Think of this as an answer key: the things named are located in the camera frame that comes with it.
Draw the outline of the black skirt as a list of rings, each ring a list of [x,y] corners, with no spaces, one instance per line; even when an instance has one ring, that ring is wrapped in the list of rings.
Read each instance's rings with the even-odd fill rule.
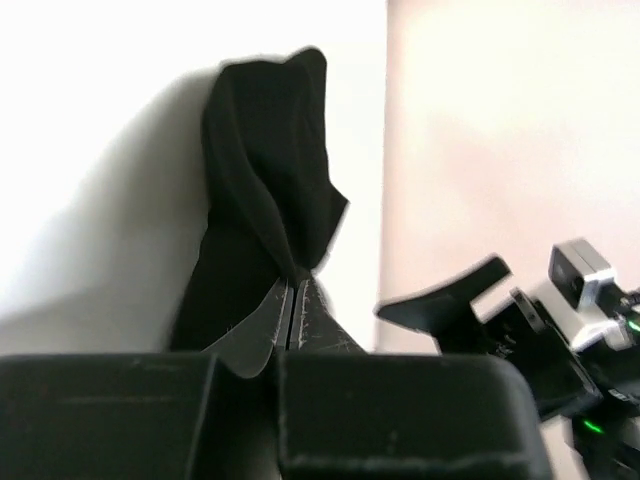
[[[201,116],[207,228],[170,350],[208,347],[323,261],[348,204],[329,176],[326,81],[314,47],[219,73]]]

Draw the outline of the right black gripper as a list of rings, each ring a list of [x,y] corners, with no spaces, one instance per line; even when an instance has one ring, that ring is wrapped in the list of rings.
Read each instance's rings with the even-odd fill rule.
[[[437,288],[381,302],[378,318],[432,337],[443,354],[491,354],[526,378],[541,420],[570,423],[591,479],[639,476],[639,314],[607,305],[612,332],[573,351],[542,302],[515,290],[486,320],[472,303],[511,275],[491,255]]]

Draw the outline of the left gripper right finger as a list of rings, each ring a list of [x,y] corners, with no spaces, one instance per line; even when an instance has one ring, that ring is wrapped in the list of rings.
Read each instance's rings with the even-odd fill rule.
[[[333,317],[322,287],[313,278],[305,279],[296,290],[290,322],[290,350],[365,353]]]

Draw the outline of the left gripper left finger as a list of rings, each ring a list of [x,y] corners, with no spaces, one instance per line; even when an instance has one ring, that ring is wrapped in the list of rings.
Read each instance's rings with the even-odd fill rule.
[[[241,378],[258,376],[273,351],[283,347],[288,335],[294,289],[278,280],[258,307],[235,327],[204,349]]]

